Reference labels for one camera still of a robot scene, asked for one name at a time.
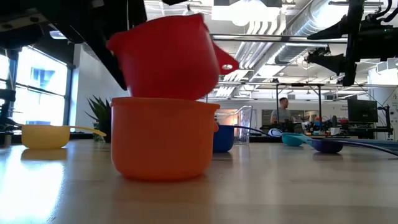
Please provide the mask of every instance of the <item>stacked cups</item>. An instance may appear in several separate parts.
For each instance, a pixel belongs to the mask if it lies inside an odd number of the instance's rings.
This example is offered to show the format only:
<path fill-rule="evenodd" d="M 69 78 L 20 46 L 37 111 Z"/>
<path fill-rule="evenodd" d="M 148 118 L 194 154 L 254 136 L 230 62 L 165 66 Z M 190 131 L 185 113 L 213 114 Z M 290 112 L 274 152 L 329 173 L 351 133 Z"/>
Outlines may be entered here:
<path fill-rule="evenodd" d="M 117 33 L 107 43 L 132 97 L 112 100 L 112 161 L 123 176 L 179 180 L 210 164 L 214 113 L 198 102 L 238 62 L 217 47 L 203 16 L 169 16 Z"/>

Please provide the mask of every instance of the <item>computer monitor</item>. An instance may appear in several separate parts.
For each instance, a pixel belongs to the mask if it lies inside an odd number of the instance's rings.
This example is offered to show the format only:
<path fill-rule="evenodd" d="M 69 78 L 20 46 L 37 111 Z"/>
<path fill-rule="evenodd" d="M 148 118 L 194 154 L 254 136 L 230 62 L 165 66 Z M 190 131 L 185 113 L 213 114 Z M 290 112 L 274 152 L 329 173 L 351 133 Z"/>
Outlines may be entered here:
<path fill-rule="evenodd" d="M 370 100 L 347 100 L 348 121 L 362 123 L 377 123 L 377 102 Z"/>

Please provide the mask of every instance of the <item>green leaves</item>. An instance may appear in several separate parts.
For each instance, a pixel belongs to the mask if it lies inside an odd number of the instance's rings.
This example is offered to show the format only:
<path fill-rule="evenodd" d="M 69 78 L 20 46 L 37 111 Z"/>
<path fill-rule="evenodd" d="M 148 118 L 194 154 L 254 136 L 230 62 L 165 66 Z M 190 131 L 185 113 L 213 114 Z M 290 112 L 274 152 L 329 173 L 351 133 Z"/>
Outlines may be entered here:
<path fill-rule="evenodd" d="M 93 118 L 96 122 L 105 122 L 111 119 L 111 105 L 108 100 L 105 99 L 105 103 L 101 98 L 97 98 L 93 96 L 94 100 L 89 98 L 87 99 L 88 104 L 94 114 L 91 115 L 85 111 L 85 113 Z"/>

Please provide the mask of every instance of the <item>potted plant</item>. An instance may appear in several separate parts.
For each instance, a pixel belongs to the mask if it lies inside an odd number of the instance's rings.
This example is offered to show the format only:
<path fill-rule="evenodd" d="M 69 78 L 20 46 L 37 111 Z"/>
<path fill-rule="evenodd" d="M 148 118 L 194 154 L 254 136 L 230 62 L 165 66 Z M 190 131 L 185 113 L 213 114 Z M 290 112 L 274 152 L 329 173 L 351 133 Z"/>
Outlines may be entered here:
<path fill-rule="evenodd" d="M 104 138 L 105 142 L 109 143 L 111 142 L 111 126 L 112 126 L 112 111 L 111 111 L 111 105 L 109 104 L 109 101 L 105 99 L 105 102 L 99 97 L 93 96 L 94 100 L 89 98 L 87 99 L 88 104 L 94 114 L 90 115 L 85 111 L 85 113 L 94 119 L 94 128 L 97 130 L 100 130 L 106 134 Z M 101 139 L 100 136 L 96 136 L 94 134 L 94 140 L 98 141 Z"/>

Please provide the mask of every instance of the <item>ceiling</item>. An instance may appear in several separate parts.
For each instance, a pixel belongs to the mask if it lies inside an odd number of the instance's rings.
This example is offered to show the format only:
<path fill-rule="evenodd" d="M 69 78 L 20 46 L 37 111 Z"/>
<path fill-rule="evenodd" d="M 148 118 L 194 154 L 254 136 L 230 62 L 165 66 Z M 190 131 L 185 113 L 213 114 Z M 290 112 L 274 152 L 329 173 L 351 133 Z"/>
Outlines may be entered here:
<path fill-rule="evenodd" d="M 259 0 L 240 0 L 242 1 L 259 1 Z M 315 4 L 316 2 L 320 1 L 327 1 L 327 0 L 313 0 L 313 3 Z M 396 6 L 397 0 L 393 1 L 393 6 Z M 162 16 L 171 16 L 171 15 L 183 15 L 183 14 L 190 14 L 190 13 L 202 13 L 204 14 L 205 17 L 205 22 L 210 30 L 211 34 L 247 34 L 248 31 L 250 31 L 251 26 L 250 22 L 246 24 L 245 26 L 237 26 L 235 25 L 236 23 L 232 21 L 218 21 L 218 20 L 213 20 L 212 19 L 212 14 L 216 12 L 214 9 L 214 0 L 201 0 L 201 1 L 187 1 L 181 4 L 178 4 L 176 6 L 168 6 L 166 4 L 163 4 L 161 1 L 145 1 L 146 2 L 146 10 L 147 10 L 147 15 L 148 19 L 156 19 Z M 281 20 L 278 20 L 280 18 L 281 12 L 285 14 L 285 24 L 287 29 L 289 29 L 291 24 L 294 24 L 294 22 L 290 21 L 292 20 L 297 14 L 299 14 L 300 10 L 303 9 L 307 5 L 309 0 L 282 0 L 283 4 L 289 5 L 289 6 L 282 6 L 283 10 L 279 10 L 279 17 L 276 17 L 274 20 L 278 22 L 278 27 L 280 26 Z M 387 6 L 387 1 L 381 1 L 383 2 L 382 7 Z M 192 12 L 189 12 L 187 10 L 187 4 L 190 5 L 190 9 Z M 328 15 L 328 20 L 329 23 L 334 24 L 338 22 L 341 18 L 341 16 L 336 16 L 334 15 L 334 11 L 332 12 L 333 7 L 338 7 L 340 11 L 343 11 L 343 14 L 346 12 L 347 7 L 345 6 L 327 6 L 327 14 Z M 366 7 L 365 12 L 372 12 L 375 10 L 375 7 Z M 242 12 L 240 14 L 236 14 L 236 17 L 244 17 L 244 15 L 248 15 L 248 13 L 251 12 Z M 398 24 L 397 20 L 394 20 L 392 22 L 393 24 Z M 237 51 L 239 47 L 241 46 L 241 42 L 216 42 L 223 50 L 228 52 L 229 54 L 236 56 Z M 271 45 L 267 51 L 265 51 L 265 54 L 262 55 L 261 58 L 267 58 L 272 56 L 272 49 L 273 45 Z M 338 54 L 343 54 L 345 53 L 346 50 L 346 45 L 345 44 L 331 44 L 330 45 L 331 49 L 331 54 L 332 55 L 338 55 Z M 248 53 L 248 58 L 252 57 L 254 51 L 251 53 Z M 278 72 L 273 72 L 274 69 L 268 70 L 266 77 L 263 77 L 262 75 L 259 77 L 257 75 L 255 78 L 253 77 L 254 72 L 257 72 L 257 68 L 262 67 L 262 61 L 258 61 L 257 64 L 253 65 L 252 67 L 245 68 L 245 70 L 238 71 L 234 74 L 231 74 L 230 76 L 225 76 L 221 77 L 220 81 L 250 81 L 250 82 L 269 82 L 272 78 L 278 78 L 278 81 L 281 83 L 295 83 L 295 82 L 316 82 L 316 83 L 336 83 L 338 77 L 336 76 L 335 73 L 319 66 L 319 65 L 314 65 L 310 64 L 308 65 L 306 62 L 303 61 L 303 58 L 305 56 L 305 52 L 299 56 L 297 56 L 294 60 L 292 60 L 286 67 L 281 67 L 280 71 Z M 371 68 L 374 68 L 377 64 L 377 60 L 363 60 L 358 65 L 357 69 L 357 76 L 356 76 L 356 82 L 358 83 L 366 83 L 368 80 L 368 70 Z M 231 91 L 225 91 L 226 88 L 231 88 L 231 86 L 224 86 L 224 85 L 218 85 L 214 91 L 210 93 L 210 97 L 228 97 L 228 98 L 233 98 L 234 95 L 239 94 L 240 91 L 245 91 L 242 86 L 235 85 L 232 86 L 233 89 Z M 272 86 L 269 87 L 261 87 L 261 86 L 252 86 L 252 90 L 257 91 L 260 90 L 261 88 L 265 89 L 270 89 L 274 88 Z M 224 89 L 223 92 L 224 94 L 217 94 L 221 89 Z M 362 90 L 360 88 L 351 88 L 350 90 L 352 91 L 359 91 Z"/>

